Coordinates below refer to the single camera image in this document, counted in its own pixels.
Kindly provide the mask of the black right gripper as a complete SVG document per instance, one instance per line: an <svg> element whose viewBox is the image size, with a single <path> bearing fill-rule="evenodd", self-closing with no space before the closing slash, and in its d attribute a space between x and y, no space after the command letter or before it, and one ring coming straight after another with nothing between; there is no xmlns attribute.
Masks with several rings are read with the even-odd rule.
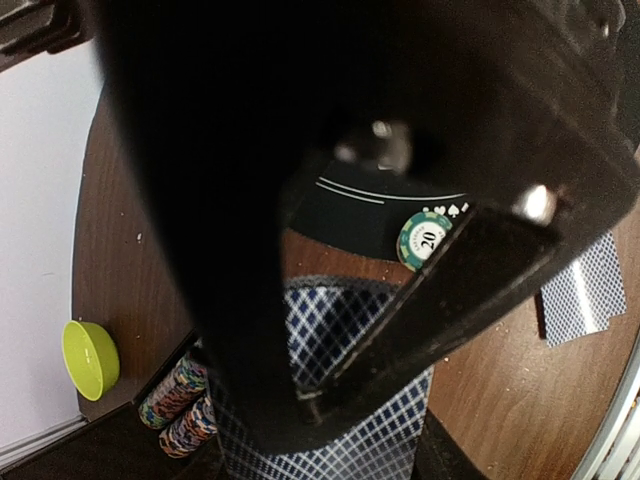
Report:
<svg viewBox="0 0 640 480"><path fill-rule="evenodd" d="M282 281L326 165L472 206L364 341L412 377L635 205L621 1L5 1L1 65L95 39L129 162L205 344L223 293ZM217 369L215 357L205 349Z"/></svg>

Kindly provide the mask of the stack of poker chips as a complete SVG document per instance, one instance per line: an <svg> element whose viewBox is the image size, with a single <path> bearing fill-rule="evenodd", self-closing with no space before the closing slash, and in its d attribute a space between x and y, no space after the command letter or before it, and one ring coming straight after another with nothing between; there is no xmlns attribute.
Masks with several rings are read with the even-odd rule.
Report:
<svg viewBox="0 0 640 480"><path fill-rule="evenodd" d="M421 211L412 215L397 237L396 253L400 263L413 272L421 269L452 228L451 221L437 212Z"/></svg>

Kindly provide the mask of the dealt cards front pile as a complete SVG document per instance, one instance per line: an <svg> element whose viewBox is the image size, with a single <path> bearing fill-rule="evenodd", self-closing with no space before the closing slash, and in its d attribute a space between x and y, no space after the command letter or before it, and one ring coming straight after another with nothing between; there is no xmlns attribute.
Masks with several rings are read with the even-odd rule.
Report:
<svg viewBox="0 0 640 480"><path fill-rule="evenodd" d="M627 311L620 260L611 232L548 281L534 297L539 335L553 348L604 332Z"/></svg>

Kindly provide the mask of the grey cloth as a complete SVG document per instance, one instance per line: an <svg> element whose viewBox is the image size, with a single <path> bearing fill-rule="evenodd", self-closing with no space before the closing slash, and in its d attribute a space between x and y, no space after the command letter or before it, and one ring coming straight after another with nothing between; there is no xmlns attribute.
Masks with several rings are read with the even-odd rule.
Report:
<svg viewBox="0 0 640 480"><path fill-rule="evenodd" d="M393 378L363 343L396 295L379 280L247 280L204 322L233 479L408 479L432 373Z"/></svg>

